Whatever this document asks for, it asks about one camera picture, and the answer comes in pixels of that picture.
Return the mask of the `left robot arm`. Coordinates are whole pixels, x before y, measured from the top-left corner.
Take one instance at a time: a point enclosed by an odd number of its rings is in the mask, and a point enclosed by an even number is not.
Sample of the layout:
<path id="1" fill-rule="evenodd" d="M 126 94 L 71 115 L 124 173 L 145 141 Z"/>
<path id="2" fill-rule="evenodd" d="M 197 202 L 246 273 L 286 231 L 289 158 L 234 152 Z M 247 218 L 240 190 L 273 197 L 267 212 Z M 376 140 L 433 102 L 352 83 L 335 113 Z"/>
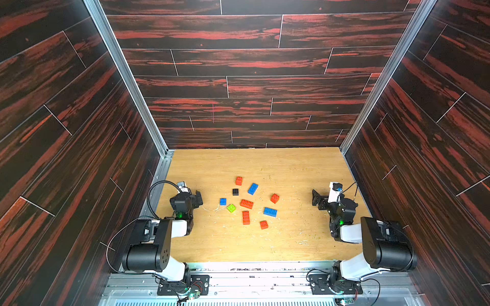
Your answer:
<path id="1" fill-rule="evenodd" d="M 173 217 L 161 220 L 141 219 L 131 233 L 130 242 L 122 252 L 124 271 L 153 274 L 168 283 L 189 286 L 188 265 L 170 255 L 173 238 L 188 236 L 194 226 L 194 210 L 203 204 L 200 191 L 180 192 L 170 199 Z"/>

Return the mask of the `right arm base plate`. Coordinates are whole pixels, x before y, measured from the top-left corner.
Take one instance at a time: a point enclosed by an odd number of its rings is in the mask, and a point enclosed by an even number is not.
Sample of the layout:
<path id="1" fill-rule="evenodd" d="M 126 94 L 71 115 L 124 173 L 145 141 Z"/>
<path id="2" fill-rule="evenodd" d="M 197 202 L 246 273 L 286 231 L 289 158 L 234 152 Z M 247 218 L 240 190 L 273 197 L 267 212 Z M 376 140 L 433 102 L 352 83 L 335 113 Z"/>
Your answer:
<path id="1" fill-rule="evenodd" d="M 306 276 L 313 295 L 361 295 L 360 282 L 346 280 L 334 274 L 310 274 Z"/>

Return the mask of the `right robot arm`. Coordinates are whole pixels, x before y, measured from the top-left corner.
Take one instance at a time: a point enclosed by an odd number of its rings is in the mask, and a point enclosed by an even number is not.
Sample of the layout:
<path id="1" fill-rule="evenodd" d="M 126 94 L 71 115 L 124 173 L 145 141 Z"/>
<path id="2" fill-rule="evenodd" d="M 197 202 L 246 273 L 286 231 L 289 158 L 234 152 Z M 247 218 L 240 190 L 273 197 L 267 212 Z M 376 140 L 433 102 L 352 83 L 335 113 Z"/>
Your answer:
<path id="1" fill-rule="evenodd" d="M 347 244 L 360 244 L 361 254 L 337 261 L 328 273 L 308 276 L 312 293 L 329 290 L 334 295 L 362 293 L 368 277 L 388 272 L 407 272 L 417 266 L 417 255 L 401 224 L 362 217 L 355 224 L 358 204 L 344 196 L 337 183 L 327 196 L 312 190 L 312 206 L 329 214 L 332 238 Z"/>

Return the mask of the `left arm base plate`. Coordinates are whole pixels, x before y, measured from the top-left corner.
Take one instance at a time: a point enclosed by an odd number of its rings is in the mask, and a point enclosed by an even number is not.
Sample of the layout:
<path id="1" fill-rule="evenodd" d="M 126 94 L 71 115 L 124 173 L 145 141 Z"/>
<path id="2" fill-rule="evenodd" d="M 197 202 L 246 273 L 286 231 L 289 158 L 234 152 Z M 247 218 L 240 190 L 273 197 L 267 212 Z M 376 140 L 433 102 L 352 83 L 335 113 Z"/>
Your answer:
<path id="1" fill-rule="evenodd" d="M 164 297 L 180 296 L 194 299 L 201 296 L 207 296 L 209 287 L 209 275 L 190 275 L 186 276 L 184 280 L 176 282 L 169 282 L 162 279 L 158 285 L 157 295 Z"/>

